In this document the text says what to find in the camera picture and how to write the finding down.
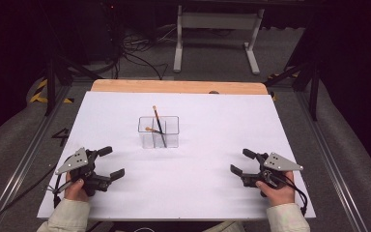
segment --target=metal stand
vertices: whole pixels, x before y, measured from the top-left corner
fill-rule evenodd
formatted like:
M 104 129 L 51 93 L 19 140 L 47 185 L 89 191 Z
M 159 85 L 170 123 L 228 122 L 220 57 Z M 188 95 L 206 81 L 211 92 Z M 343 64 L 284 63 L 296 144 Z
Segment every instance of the metal stand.
M 71 85 L 73 78 L 68 70 L 68 67 L 73 67 L 77 71 L 91 77 L 92 79 L 102 79 L 91 71 L 84 67 L 74 63 L 68 58 L 64 57 L 60 50 L 60 45 L 57 41 L 56 33 L 50 22 L 47 19 L 47 15 L 43 9 L 43 6 L 39 1 L 23 0 L 24 6 L 27 12 L 30 14 L 32 20 L 35 23 L 35 28 L 41 36 L 43 52 L 46 57 L 46 77 L 47 77 L 47 109 L 45 116 L 49 115 L 56 104 L 56 89 L 55 89 L 55 78 L 57 77 L 60 84 L 63 86 Z
M 177 16 L 177 45 L 174 56 L 174 73 L 182 70 L 183 59 L 183 28 L 214 28 L 214 29 L 240 29 L 251 30 L 251 40 L 244 43 L 246 56 L 253 74 L 259 74 L 257 61 L 252 48 L 260 29 L 264 10 L 258 14 L 208 14 L 208 13 L 183 13 L 182 6 L 179 6 Z
M 311 82 L 311 92 L 309 98 L 309 112 L 312 116 L 314 121 L 317 121 L 316 118 L 316 104 L 318 98 L 318 87 L 319 87 L 319 78 L 320 78 L 320 70 L 319 64 L 317 62 L 310 62 L 310 63 L 303 63 L 298 66 L 295 66 L 278 76 L 275 76 L 273 79 L 269 79 L 264 82 L 266 87 L 271 87 L 273 84 L 297 73 L 300 72 L 297 79 L 292 84 L 294 91 L 303 91 L 306 85 Z

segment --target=person's left hand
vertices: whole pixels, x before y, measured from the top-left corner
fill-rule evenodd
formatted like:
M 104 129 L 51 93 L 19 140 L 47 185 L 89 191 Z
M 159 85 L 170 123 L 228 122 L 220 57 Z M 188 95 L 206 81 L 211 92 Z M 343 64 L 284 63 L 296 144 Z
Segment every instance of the person's left hand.
M 71 179 L 71 174 L 68 172 L 66 174 L 66 181 Z M 88 202 L 89 196 L 87 196 L 86 191 L 83 188 L 84 181 L 82 179 L 77 180 L 69 187 L 65 189 L 65 198 L 74 201 Z

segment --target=black curtain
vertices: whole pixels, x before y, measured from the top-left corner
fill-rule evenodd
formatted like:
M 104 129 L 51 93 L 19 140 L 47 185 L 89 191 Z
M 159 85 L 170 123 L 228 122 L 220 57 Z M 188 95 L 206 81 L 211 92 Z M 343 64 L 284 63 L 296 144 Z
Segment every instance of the black curtain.
M 0 1 L 0 126 L 26 106 L 44 68 L 33 22 L 20 1 Z
M 315 14 L 287 66 L 309 60 L 371 157 L 371 0 Z

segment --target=person's right hand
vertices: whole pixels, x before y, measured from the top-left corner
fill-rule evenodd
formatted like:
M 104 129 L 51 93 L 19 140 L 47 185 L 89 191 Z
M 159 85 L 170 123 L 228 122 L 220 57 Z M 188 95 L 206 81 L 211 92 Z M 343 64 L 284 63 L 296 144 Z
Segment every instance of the person's right hand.
M 294 173 L 292 171 L 288 171 L 284 175 L 294 182 Z M 285 185 L 281 189 L 274 189 L 261 181 L 257 181 L 255 185 L 268 197 L 271 206 L 295 203 L 295 190 L 289 186 Z

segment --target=stick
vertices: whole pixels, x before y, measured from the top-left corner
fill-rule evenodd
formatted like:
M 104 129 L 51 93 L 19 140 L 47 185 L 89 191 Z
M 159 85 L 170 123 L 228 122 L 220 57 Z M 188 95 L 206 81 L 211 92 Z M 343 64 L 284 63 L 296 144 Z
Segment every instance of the stick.
M 151 129 L 149 127 L 146 128 L 146 131 L 151 131 L 151 132 L 156 132 L 156 133 L 159 133 L 159 134 L 163 134 L 159 130 L 154 130 L 154 129 Z
M 155 105 L 153 105 L 153 110 L 155 111 L 158 128 L 160 130 L 160 134 L 161 134 L 161 138 L 162 138 L 162 143 L 164 143 L 164 147 L 167 148 L 167 144 L 165 143 L 164 135 L 162 135 L 161 123 L 159 122 L 159 118 L 158 118 L 158 114 L 157 114 L 157 109 L 156 109 L 156 106 Z

